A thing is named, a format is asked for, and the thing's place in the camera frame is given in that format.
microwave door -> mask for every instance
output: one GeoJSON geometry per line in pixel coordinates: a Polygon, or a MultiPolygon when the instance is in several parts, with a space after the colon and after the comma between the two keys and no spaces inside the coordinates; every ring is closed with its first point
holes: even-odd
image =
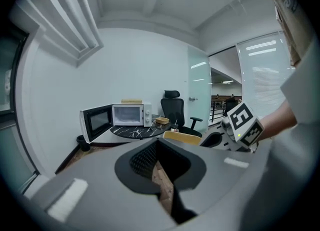
{"type": "Polygon", "coordinates": [[[112,105],[80,111],[82,134],[91,143],[113,126],[112,105]]]}

yellow chair back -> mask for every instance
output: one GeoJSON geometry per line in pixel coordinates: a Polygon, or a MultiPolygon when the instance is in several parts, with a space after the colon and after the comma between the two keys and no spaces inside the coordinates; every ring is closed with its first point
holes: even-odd
{"type": "Polygon", "coordinates": [[[176,141],[181,141],[183,143],[188,143],[188,144],[195,145],[195,146],[198,146],[201,141],[201,138],[198,136],[175,132],[175,131],[170,131],[170,130],[167,130],[164,132],[163,138],[164,139],[173,139],[176,141]]]}

small box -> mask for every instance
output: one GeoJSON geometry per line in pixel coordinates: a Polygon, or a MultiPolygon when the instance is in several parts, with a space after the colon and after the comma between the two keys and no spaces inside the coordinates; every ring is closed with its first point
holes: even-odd
{"type": "Polygon", "coordinates": [[[138,98],[125,98],[121,100],[121,104],[142,104],[142,99],[138,98]]]}
{"type": "Polygon", "coordinates": [[[169,123],[169,119],[165,118],[165,117],[157,117],[155,119],[155,122],[158,123],[158,124],[161,124],[161,125],[166,125],[166,124],[169,123]]]}
{"type": "Polygon", "coordinates": [[[227,113],[227,116],[235,142],[245,149],[256,143],[265,129],[258,116],[255,115],[254,111],[245,101],[231,109],[227,113]]]}

window blind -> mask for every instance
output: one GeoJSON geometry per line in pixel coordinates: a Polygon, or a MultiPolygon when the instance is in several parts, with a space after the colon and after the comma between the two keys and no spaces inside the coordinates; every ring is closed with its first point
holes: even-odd
{"type": "Polygon", "coordinates": [[[239,43],[237,51],[242,98],[263,118],[285,100],[280,86],[293,71],[286,39],[276,32],[239,43]]]}

chair headrest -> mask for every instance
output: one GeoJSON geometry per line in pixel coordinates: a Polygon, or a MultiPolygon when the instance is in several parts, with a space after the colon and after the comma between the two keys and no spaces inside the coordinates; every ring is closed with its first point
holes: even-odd
{"type": "Polygon", "coordinates": [[[164,97],[168,99],[174,99],[180,97],[180,92],[177,90],[165,90],[164,97]]]}

